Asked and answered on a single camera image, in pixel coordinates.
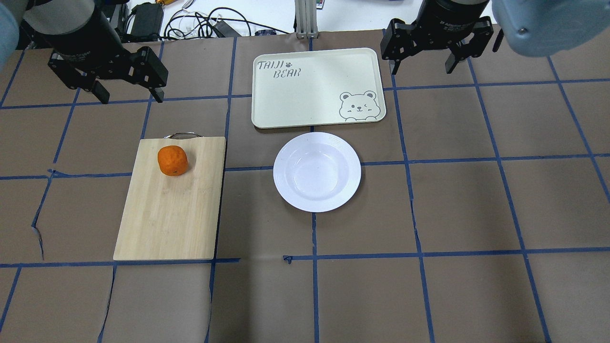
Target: black device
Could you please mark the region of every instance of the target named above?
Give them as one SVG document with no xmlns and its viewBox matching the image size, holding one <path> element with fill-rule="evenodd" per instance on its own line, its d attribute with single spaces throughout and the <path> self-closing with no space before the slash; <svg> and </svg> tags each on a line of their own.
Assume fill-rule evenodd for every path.
<svg viewBox="0 0 610 343">
<path fill-rule="evenodd" d="M 235 29 L 233 29 L 233 27 L 228 25 L 227 22 L 224 20 L 217 21 L 216 24 L 214 26 L 212 26 L 212 30 L 214 31 L 214 33 L 217 36 L 219 36 L 221 38 L 223 38 L 223 37 L 241 37 L 242 36 L 237 31 L 235 31 Z"/>
<path fill-rule="evenodd" d="M 390 20 L 381 41 L 381 56 L 390 61 L 392 74 L 400 62 L 423 50 L 449 49 L 445 62 L 450 74 L 460 61 L 479 57 L 493 34 L 491 18 L 480 18 L 489 0 L 424 0 L 417 19 L 410 24 Z M 473 37 L 464 42 L 470 34 Z"/>
<path fill-rule="evenodd" d="M 154 42 L 159 40 L 159 32 L 163 21 L 162 4 L 144 3 L 132 10 L 134 24 L 129 34 L 130 42 Z"/>
</svg>

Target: blue tape grid line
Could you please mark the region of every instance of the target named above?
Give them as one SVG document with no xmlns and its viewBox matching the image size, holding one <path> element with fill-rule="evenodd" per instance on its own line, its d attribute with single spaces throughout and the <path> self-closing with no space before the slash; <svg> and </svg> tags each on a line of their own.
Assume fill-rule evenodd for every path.
<svg viewBox="0 0 610 343">
<path fill-rule="evenodd" d="M 226 114 L 226 119 L 224 122 L 224 137 L 227 140 L 227 144 L 229 142 L 229 124 L 231 123 L 231 99 L 233 98 L 233 76 L 235 73 L 235 54 L 237 52 L 237 37 L 233 38 L 233 50 L 231 52 L 231 72 L 229 74 L 229 90 L 228 90 L 228 95 L 227 95 L 227 114 Z M 226 160 L 227 160 L 227 150 L 225 148 L 224 150 L 224 164 L 226 165 Z M 224 173 L 223 173 L 223 180 L 221 183 L 221 188 L 224 189 Z M 216 240 L 214 242 L 214 260 L 217 260 L 217 254 L 218 254 L 218 237 L 220 236 L 220 215 L 222 214 L 222 204 L 223 204 L 223 192 L 220 192 L 220 207 L 218 208 L 218 222 L 216 225 Z M 214 300 L 214 281 L 216 278 L 216 263 L 212 263 L 212 266 L 210 268 L 210 284 L 209 284 L 209 290 L 210 290 L 210 316 L 208 318 L 208 323 L 207 323 L 207 332 L 206 332 L 206 339 L 205 339 L 205 343 L 208 343 L 210 341 L 210 324 L 212 323 L 212 306 L 211 306 L 211 302 Z"/>
<path fill-rule="evenodd" d="M 68 118 L 66 119 L 66 124 L 63 126 L 62 136 L 59 139 L 59 144 L 57 145 L 57 150 L 55 151 L 55 157 L 53 157 L 53 164 L 56 164 L 57 159 L 59 158 L 59 151 L 61 151 L 63 146 L 63 140 L 66 138 L 66 133 L 68 132 L 68 125 L 70 125 L 70 120 L 72 119 L 72 114 L 74 113 L 74 105 L 76 104 L 76 100 L 78 99 L 80 93 L 81 89 L 77 88 L 76 93 L 74 94 L 74 100 L 72 100 L 72 104 L 70 106 Z"/>
<path fill-rule="evenodd" d="M 314 342 L 320 343 L 320 316 L 318 306 L 318 238 L 316 214 L 311 213 L 312 270 L 314 290 Z"/>
<path fill-rule="evenodd" d="M 161 47 L 159 48 L 159 60 L 163 58 L 163 47 L 165 46 L 165 42 L 161 41 Z M 148 118 L 151 113 L 151 106 L 153 105 L 153 95 L 150 94 L 148 96 L 148 104 L 146 105 L 146 114 L 144 115 L 144 123 L 142 124 L 142 133 L 140 134 L 140 139 L 144 139 L 146 135 L 146 127 L 148 126 Z"/>
<path fill-rule="evenodd" d="M 610 82 L 610 79 L 579 79 L 579 80 L 561 80 L 561 81 L 533 81 L 533 82 L 495 82 L 478 84 L 479 87 L 496 87 L 496 86 L 512 86 L 512 85 L 539 85 L 539 84 L 577 84 L 577 83 L 588 83 L 588 82 Z M 415 90 L 415 89 L 437 89 L 437 88 L 463 88 L 463 87 L 475 87 L 474 84 L 453 84 L 453 85 L 417 85 L 417 86 L 405 86 L 396 87 L 397 90 Z M 384 91 L 390 91 L 394 88 L 386 87 Z M 251 98 L 252 94 L 240 94 L 231 95 L 232 98 Z M 206 99 L 226 99 L 228 95 L 210 95 L 210 96 L 185 96 L 175 98 L 165 98 L 163 101 L 183 101 L 183 100 L 206 100 Z M 132 103 L 146 103 L 149 99 L 136 99 L 136 100 L 115 100 L 109 101 L 109 104 L 132 104 Z M 0 109 L 34 109 L 41 107 L 70 107 L 71 103 L 61 104 L 37 104 L 37 105 L 17 105 L 17 106 L 0 106 Z M 87 102 L 87 103 L 76 103 L 74 106 L 100 106 L 99 102 Z"/>
<path fill-rule="evenodd" d="M 10 301 L 13 299 L 13 294 L 15 293 L 15 288 L 17 287 L 17 281 L 19 280 L 19 275 L 21 274 L 21 268 L 17 268 L 15 272 L 15 277 L 13 278 L 13 284 L 10 287 L 9 297 L 6 300 L 6 304 L 4 305 L 4 310 L 2 311 L 2 317 L 0 317 L 0 333 L 2 332 L 2 327 L 4 326 L 4 321 L 6 320 L 6 315 L 9 313 Z"/>
<path fill-rule="evenodd" d="M 610 157 L 610 153 L 607 154 L 593 154 L 594 157 Z M 590 158 L 588 154 L 576 154 L 576 155 L 540 155 L 540 156 L 507 156 L 500 157 L 502 161 L 530 161 L 540 159 L 579 159 L 579 158 Z M 495 157 L 474 157 L 474 158 L 457 158 L 457 159 L 421 159 L 421 160 L 408 160 L 408 164 L 434 164 L 434 163 L 461 163 L 461 162 L 493 162 L 496 161 Z M 361 162 L 360 165 L 371 166 L 371 165 L 403 165 L 404 161 L 371 161 Z M 248 172 L 253 170 L 272 170 L 272 165 L 261 165 L 258 167 L 226 167 L 226 172 Z M 131 172 L 126 173 L 98 173 L 98 174 L 66 174 L 59 171 L 55 171 L 56 178 L 112 178 L 117 176 L 131 176 Z M 19 180 L 19 179 L 46 179 L 46 175 L 21 175 L 21 176 L 0 176 L 0 180 Z"/>
<path fill-rule="evenodd" d="M 23 51 L 21 52 L 21 55 L 19 55 L 19 60 L 17 61 L 17 64 L 15 65 L 13 74 L 10 76 L 9 83 L 6 85 L 6 89 L 4 90 L 4 94 L 2 95 L 2 100 L 0 100 L 0 108 L 4 105 L 4 100 L 6 100 L 6 96 L 9 94 L 10 86 L 13 84 L 13 81 L 15 80 L 15 76 L 17 75 L 17 71 L 19 70 L 19 66 L 21 65 L 21 61 L 23 60 L 23 56 L 25 55 L 25 53 L 26 53 L 26 50 L 23 49 Z"/>
<path fill-rule="evenodd" d="M 112 291 L 114 290 L 114 281 L 117 277 L 117 265 L 112 266 L 112 282 L 110 284 L 110 294 L 108 294 L 108 303 L 106 304 L 106 315 L 104 316 L 104 323 L 102 323 L 102 328 L 99 331 L 98 335 L 98 343 L 102 343 L 102 338 L 104 337 L 104 329 L 106 328 L 106 322 L 108 321 L 108 312 L 110 312 L 110 301 L 112 300 Z"/>
<path fill-rule="evenodd" d="M 43 261 L 45 260 L 45 248 L 43 246 L 42 233 L 38 229 L 37 223 L 38 223 L 38 216 L 40 215 L 40 211 L 42 211 L 42 206 L 44 205 L 46 196 L 49 193 L 49 189 L 51 188 L 52 180 L 53 180 L 53 172 L 51 172 L 51 175 L 49 175 L 47 178 L 45 191 L 43 192 L 42 198 L 40 199 L 40 204 L 38 205 L 38 208 L 36 209 L 36 214 L 34 214 L 34 219 L 32 219 L 32 230 L 34 230 L 34 233 L 36 234 L 36 236 L 38 236 L 38 246 L 40 248 L 40 258 Z"/>
<path fill-rule="evenodd" d="M 567 105 L 568 110 L 570 111 L 572 120 L 574 121 L 574 124 L 576 125 L 576 128 L 578 129 L 578 133 L 580 134 L 580 137 L 583 140 L 584 147 L 587 149 L 587 153 L 589 154 L 589 157 L 591 158 L 591 162 L 593 163 L 593 167 L 595 168 L 597 177 L 600 179 L 601 187 L 603 188 L 604 193 L 606 194 L 606 199 L 610 203 L 610 192 L 608 192 L 608 187 L 606 186 L 606 181 L 604 181 L 604 177 L 601 174 L 600 166 L 597 165 L 597 161 L 594 158 L 593 151 L 591 150 L 591 146 L 589 145 L 589 142 L 587 141 L 587 137 L 584 136 L 584 131 L 583 131 L 582 127 L 580 126 L 580 123 L 578 122 L 578 118 L 576 117 L 576 113 L 574 112 L 574 108 L 572 107 L 572 104 L 570 103 L 570 100 L 568 99 L 568 96 L 565 93 L 564 86 L 561 84 L 561 81 L 559 80 L 559 75 L 557 74 L 557 70 L 555 70 L 555 66 L 553 65 L 553 61 L 551 60 L 551 57 L 547 57 L 547 60 L 548 60 L 548 64 L 551 66 L 553 75 L 555 76 L 555 79 L 557 80 L 557 85 L 559 86 L 561 95 L 564 97 L 565 104 Z"/>
<path fill-rule="evenodd" d="M 409 167 L 409 156 L 407 155 L 407 148 L 404 142 L 404 132 L 403 132 L 403 121 L 402 116 L 400 114 L 400 104 L 398 101 L 398 89 L 396 87 L 396 79 L 394 75 L 392 75 L 392 88 L 394 93 L 394 105 L 396 107 L 396 120 L 398 121 L 398 135 L 400 136 L 400 146 L 403 151 L 403 164 L 406 172 L 407 178 L 407 188 L 409 191 L 409 207 L 411 210 L 411 219 L 413 221 L 413 232 L 415 235 L 415 246 L 417 247 L 417 257 L 419 259 L 420 264 L 420 278 L 422 279 L 422 294 L 423 294 L 423 302 L 424 307 L 426 309 L 426 321 L 428 323 L 428 336 L 430 338 L 430 343 L 435 343 L 434 339 L 434 326 L 432 324 L 432 312 L 430 310 L 430 299 L 428 295 L 428 282 L 426 280 L 426 269 L 423 261 L 423 253 L 422 253 L 422 243 L 420 242 L 419 235 L 417 233 L 417 221 L 415 220 L 415 212 L 413 208 L 413 185 L 411 183 L 411 168 Z"/>
<path fill-rule="evenodd" d="M 90 262 L 32 262 L 3 263 L 0 268 L 40 268 L 40 267 L 105 267 L 109 265 L 173 265 L 173 264 L 208 264 L 238 263 L 239 258 L 217 259 L 183 259 L 183 260 L 145 260 L 145 261 L 90 261 Z"/>
<path fill-rule="evenodd" d="M 515 206 L 514 203 L 512 201 L 512 195 L 511 195 L 511 190 L 508 186 L 508 181 L 506 179 L 506 174 L 504 172 L 504 167 L 502 166 L 502 158 L 500 157 L 500 152 L 498 150 L 498 145 L 496 144 L 495 141 L 495 137 L 493 136 L 493 130 L 492 130 L 492 126 L 491 126 L 491 122 L 489 121 L 489 116 L 487 115 L 487 109 L 485 107 L 485 102 L 483 101 L 483 95 L 481 94 L 481 89 L 478 85 L 477 82 L 477 78 L 476 78 L 476 73 L 475 73 L 475 69 L 472 66 L 472 61 L 470 60 L 470 58 L 468 58 L 468 67 L 470 68 L 470 73 L 472 74 L 472 79 L 475 83 L 475 89 L 476 89 L 476 94 L 477 97 L 479 98 L 479 103 L 481 105 L 481 110 L 483 111 L 483 117 L 485 118 L 485 124 L 487 126 L 487 130 L 489 131 L 489 138 L 491 139 L 492 142 L 492 146 L 493 146 L 493 152 L 495 154 L 496 160 L 497 160 L 497 164 L 498 164 L 498 169 L 500 169 L 500 176 L 502 178 L 502 183 L 504 185 L 504 191 L 506 192 L 506 198 L 508 200 L 508 205 L 511 209 L 511 215 L 512 215 L 512 221 L 515 225 L 515 231 L 517 233 L 517 238 L 519 240 L 519 245 L 521 248 L 521 252 L 523 255 L 523 262 L 525 263 L 525 269 L 527 271 L 528 274 L 528 278 L 529 278 L 529 285 L 531 286 L 532 289 L 532 294 L 534 296 L 534 302 L 536 303 L 536 309 L 538 311 L 538 316 L 540 319 L 540 325 L 542 327 L 542 332 L 544 334 L 544 338 L 545 341 L 550 343 L 551 342 L 551 337 L 548 333 L 548 328 L 547 328 L 547 322 L 545 320 L 544 317 L 544 312 L 542 310 L 542 305 L 540 304 L 540 298 L 538 297 L 538 290 L 536 287 L 536 282 L 534 280 L 534 275 L 532 273 L 531 270 L 531 266 L 529 264 L 529 259 L 528 259 L 528 254 L 525 250 L 525 243 L 523 241 L 523 236 L 521 233 L 521 227 L 519 225 L 519 220 L 517 218 L 517 213 L 515 211 Z"/>
<path fill-rule="evenodd" d="M 582 248 L 541 248 L 541 249 L 517 249 L 517 250 L 476 250 L 476 251 L 431 251 L 422 253 L 369 253 L 369 254 L 334 254 L 317 255 L 317 259 L 376 259 L 376 258 L 425 258 L 435 257 L 466 257 L 466 256 L 498 256 L 498 255 L 528 255 L 539 254 L 567 254 L 567 253 L 602 253 L 610 252 L 610 247 L 582 247 Z M 312 255 L 284 255 L 284 260 L 311 261 Z"/>
</svg>

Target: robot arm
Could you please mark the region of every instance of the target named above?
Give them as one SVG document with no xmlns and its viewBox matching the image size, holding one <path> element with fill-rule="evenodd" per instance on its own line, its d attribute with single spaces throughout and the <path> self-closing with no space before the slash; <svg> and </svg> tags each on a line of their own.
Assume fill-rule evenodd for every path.
<svg viewBox="0 0 610 343">
<path fill-rule="evenodd" d="M 417 19 L 407 25 L 392 19 L 381 55 L 390 61 L 392 74 L 400 62 L 422 50 L 449 49 L 449 74 L 468 57 L 479 57 L 493 34 L 488 16 L 480 18 L 489 0 L 423 0 Z M 502 37 L 524 56 L 550 56 L 587 42 L 610 24 L 608 0 L 493 0 L 493 15 Z M 473 34 L 469 42 L 464 42 Z"/>
<path fill-rule="evenodd" d="M 122 79 L 147 88 L 157 102 L 163 101 L 162 87 L 168 76 L 163 63 L 148 46 L 133 53 L 123 48 L 93 0 L 11 3 L 13 15 L 18 19 L 22 13 L 23 19 L 54 48 L 48 65 L 67 87 L 92 92 L 107 104 L 110 94 L 98 79 Z"/>
</svg>

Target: metal handle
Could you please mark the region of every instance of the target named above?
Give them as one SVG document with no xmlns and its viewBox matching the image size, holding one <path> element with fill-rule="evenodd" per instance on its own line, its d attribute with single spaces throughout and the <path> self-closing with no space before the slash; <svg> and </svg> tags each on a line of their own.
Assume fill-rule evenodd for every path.
<svg viewBox="0 0 610 343">
<path fill-rule="evenodd" d="M 188 139 L 188 138 L 193 138 L 193 137 L 174 138 L 177 135 L 192 135 L 192 136 L 195 136 L 195 137 L 203 137 L 202 135 L 196 134 L 194 132 L 176 132 L 175 134 L 166 135 L 163 138 L 167 138 L 167 139 Z"/>
</svg>

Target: cartoon bear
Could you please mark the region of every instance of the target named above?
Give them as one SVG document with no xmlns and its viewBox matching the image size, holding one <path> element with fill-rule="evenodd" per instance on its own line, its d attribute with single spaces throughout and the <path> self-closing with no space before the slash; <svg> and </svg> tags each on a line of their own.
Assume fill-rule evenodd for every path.
<svg viewBox="0 0 610 343">
<path fill-rule="evenodd" d="M 381 109 L 377 105 L 375 99 L 377 94 L 371 90 L 367 90 L 364 94 L 350 94 L 343 92 L 340 95 L 341 109 L 339 115 L 345 121 L 365 121 L 377 119 L 381 113 Z"/>
</svg>

